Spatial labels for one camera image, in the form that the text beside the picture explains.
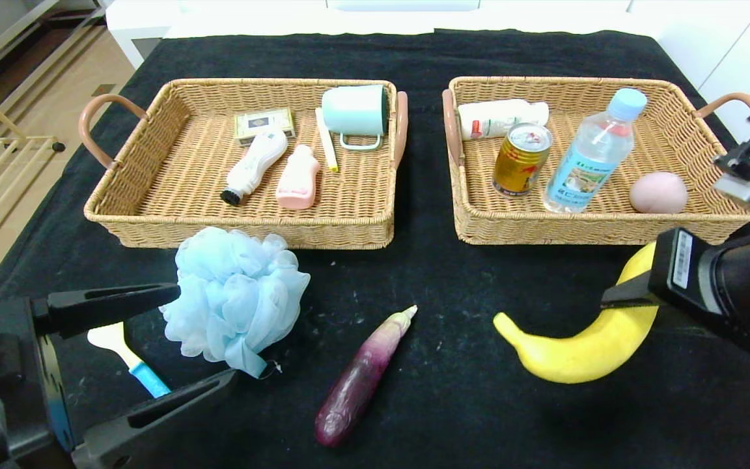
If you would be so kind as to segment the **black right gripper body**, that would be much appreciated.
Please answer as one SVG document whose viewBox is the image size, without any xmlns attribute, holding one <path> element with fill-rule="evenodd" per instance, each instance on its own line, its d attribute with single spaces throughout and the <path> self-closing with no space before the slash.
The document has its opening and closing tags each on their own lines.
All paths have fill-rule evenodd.
<svg viewBox="0 0 750 469">
<path fill-rule="evenodd" d="M 750 235 L 713 246 L 687 229 L 664 232 L 650 270 L 666 274 L 665 305 L 750 353 Z"/>
</svg>

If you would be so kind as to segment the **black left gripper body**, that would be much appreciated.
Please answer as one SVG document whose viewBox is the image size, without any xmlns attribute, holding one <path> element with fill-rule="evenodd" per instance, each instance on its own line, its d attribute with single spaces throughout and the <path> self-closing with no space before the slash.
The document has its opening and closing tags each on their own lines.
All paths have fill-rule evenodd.
<svg viewBox="0 0 750 469">
<path fill-rule="evenodd" d="M 0 465 L 72 468 L 59 364 L 51 339 L 34 326 L 34 301 L 0 303 Z"/>
</svg>

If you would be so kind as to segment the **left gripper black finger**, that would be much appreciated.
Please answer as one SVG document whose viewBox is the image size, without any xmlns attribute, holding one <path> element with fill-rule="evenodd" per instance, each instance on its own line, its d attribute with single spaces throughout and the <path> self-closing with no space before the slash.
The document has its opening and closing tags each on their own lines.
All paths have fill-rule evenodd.
<svg viewBox="0 0 750 469">
<path fill-rule="evenodd" d="M 72 452 L 75 468 L 155 468 L 169 440 L 229 397 L 236 382 L 237 371 L 222 371 L 87 429 Z"/>
<path fill-rule="evenodd" d="M 66 339 L 152 311 L 180 294 L 174 283 L 54 292 L 34 301 L 31 317 L 38 333 Z"/>
</svg>

